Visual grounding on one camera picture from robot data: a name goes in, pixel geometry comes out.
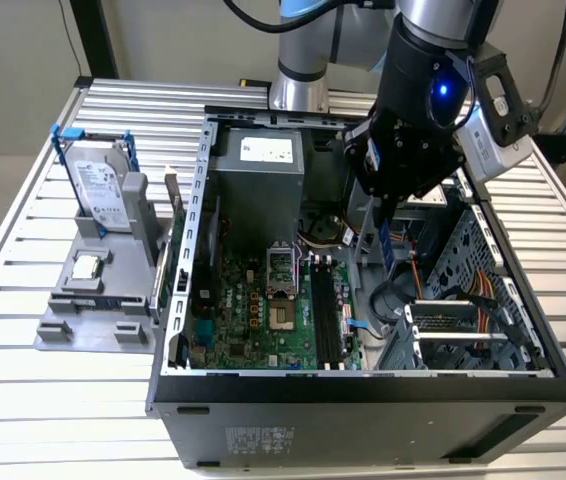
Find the power supply label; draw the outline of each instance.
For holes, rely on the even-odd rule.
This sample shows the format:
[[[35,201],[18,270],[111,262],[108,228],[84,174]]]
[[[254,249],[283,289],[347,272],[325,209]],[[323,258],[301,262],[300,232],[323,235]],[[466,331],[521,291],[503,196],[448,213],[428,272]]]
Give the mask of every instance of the power supply label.
[[[241,140],[239,158],[244,162],[293,163],[292,140],[245,137]]]

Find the white wall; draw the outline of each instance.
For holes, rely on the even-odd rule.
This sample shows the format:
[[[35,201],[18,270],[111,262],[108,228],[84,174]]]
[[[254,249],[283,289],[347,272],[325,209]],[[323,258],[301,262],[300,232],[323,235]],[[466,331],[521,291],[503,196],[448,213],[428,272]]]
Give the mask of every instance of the white wall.
[[[241,78],[272,80],[277,72],[278,38],[258,32],[236,18],[221,0],[103,0],[108,26],[123,45],[138,80],[237,85]],[[278,22],[276,0],[242,0],[252,16]],[[331,67],[333,88],[376,91],[377,76]]]
[[[69,2],[63,1],[87,71]],[[277,38],[244,25],[221,0],[103,3],[124,77],[236,85],[242,77],[271,80],[276,73]],[[264,21],[277,21],[276,0],[238,3]],[[563,7],[563,0],[505,0],[491,40],[507,52],[526,98],[542,95]],[[57,1],[0,0],[0,154],[39,149],[76,76]],[[334,67],[329,76],[333,88],[375,91],[373,74]],[[566,58],[549,117],[565,108]]]
[[[69,2],[63,1],[89,72]],[[0,0],[0,154],[40,149],[77,76],[57,0]]]
[[[135,79],[235,85],[242,77],[276,74],[276,36],[243,24],[220,0],[105,1],[115,12],[108,21],[122,31],[119,58]],[[277,21],[275,0],[237,3],[263,21]],[[543,94],[564,6],[563,0],[505,0],[490,41],[507,53],[524,98],[539,101]],[[333,88],[363,91],[376,85],[374,75],[338,67],[330,69],[330,81]],[[548,118],[565,107],[566,56]]]

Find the case label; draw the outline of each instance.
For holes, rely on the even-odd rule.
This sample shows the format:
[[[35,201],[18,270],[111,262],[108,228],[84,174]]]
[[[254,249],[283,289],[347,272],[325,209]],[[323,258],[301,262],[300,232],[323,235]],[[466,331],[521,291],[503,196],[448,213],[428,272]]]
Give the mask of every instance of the case label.
[[[294,440],[294,427],[225,427],[227,449],[233,455],[286,454]]]

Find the aluminum workbench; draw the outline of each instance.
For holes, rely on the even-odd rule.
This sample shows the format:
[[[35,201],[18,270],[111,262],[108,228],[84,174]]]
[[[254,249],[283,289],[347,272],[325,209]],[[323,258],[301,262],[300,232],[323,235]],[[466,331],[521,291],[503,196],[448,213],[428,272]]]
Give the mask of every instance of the aluminum workbench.
[[[370,95],[333,93],[330,103],[334,113],[364,115],[372,101]],[[148,195],[168,215],[163,169],[176,167],[187,197],[206,104],[264,108],[266,91],[95,81],[72,92],[58,121],[97,132],[130,129],[149,178]],[[488,190],[566,354],[565,189],[535,150]],[[66,173],[47,142],[0,227],[0,478],[199,477],[182,469],[162,422],[145,416],[151,356],[31,347],[76,233],[75,210]],[[445,471],[489,480],[566,478],[566,418],[489,466]],[[421,478],[441,472],[370,467],[229,475]]]

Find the wire bundle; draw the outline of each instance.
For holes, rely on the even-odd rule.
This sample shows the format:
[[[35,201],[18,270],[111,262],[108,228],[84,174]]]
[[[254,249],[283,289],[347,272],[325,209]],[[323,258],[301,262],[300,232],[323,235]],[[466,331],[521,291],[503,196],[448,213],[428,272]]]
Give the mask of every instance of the wire bundle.
[[[470,287],[469,293],[470,295],[478,295],[479,297],[485,297],[494,300],[494,287],[492,286],[492,282],[490,282],[490,279],[487,277],[487,275],[480,270],[477,270],[474,273],[474,280],[472,281],[472,286]],[[477,332],[488,333],[490,317],[481,308],[477,307],[477,311]],[[482,348],[482,345],[478,343],[475,345],[475,347]]]

